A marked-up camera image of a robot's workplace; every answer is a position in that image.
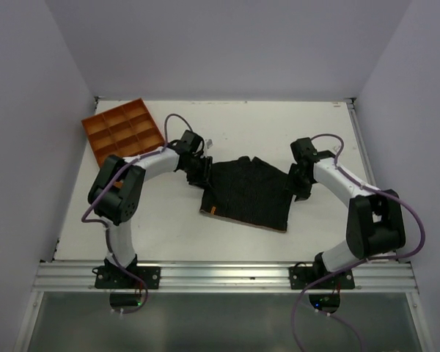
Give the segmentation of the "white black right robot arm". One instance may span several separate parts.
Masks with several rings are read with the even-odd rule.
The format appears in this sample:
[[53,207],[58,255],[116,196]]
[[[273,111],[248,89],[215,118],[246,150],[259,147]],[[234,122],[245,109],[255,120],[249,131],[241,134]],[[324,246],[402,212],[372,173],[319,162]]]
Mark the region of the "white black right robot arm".
[[295,163],[290,166],[286,189],[297,201],[311,196],[319,183],[332,192],[348,209],[345,240],[315,256],[312,279],[318,287],[330,287],[338,270],[386,254],[406,244],[397,193],[384,193],[341,166],[338,155],[318,151],[310,138],[297,139],[290,149]]

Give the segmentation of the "black striped underwear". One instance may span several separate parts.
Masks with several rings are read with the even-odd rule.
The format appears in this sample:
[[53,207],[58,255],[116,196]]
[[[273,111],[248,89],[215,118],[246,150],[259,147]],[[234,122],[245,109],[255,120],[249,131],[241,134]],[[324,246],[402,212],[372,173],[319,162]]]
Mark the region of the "black striped underwear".
[[286,232],[293,197],[286,182],[286,173],[258,157],[214,163],[200,211]]

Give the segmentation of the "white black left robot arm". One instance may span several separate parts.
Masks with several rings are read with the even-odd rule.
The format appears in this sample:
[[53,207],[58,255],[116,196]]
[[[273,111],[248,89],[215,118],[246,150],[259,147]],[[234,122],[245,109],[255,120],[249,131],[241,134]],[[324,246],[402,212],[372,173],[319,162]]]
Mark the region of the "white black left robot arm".
[[207,188],[212,158],[204,155],[205,140],[186,130],[180,139],[157,149],[121,158],[110,155],[103,162],[88,193],[89,209],[81,221],[103,225],[106,262],[115,266],[111,277],[120,287],[131,287],[138,278],[131,218],[139,205],[144,182],[165,173],[183,171],[189,185]]

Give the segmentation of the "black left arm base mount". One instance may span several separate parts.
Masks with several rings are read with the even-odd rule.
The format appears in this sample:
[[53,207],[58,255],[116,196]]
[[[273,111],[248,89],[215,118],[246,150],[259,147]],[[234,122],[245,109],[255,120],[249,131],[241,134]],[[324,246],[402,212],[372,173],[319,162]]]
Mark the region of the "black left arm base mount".
[[157,290],[161,280],[161,268],[153,265],[138,265],[136,259],[122,271],[116,265],[104,260],[93,268],[95,288],[97,289],[148,289]]

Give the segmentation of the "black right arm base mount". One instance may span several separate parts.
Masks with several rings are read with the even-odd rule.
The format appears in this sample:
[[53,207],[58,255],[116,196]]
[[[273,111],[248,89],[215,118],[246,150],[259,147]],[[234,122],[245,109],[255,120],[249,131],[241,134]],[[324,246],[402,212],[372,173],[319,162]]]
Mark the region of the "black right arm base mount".
[[356,284],[352,270],[343,273],[319,271],[311,263],[298,262],[288,268],[290,288],[302,290],[306,287],[313,290],[353,290]]

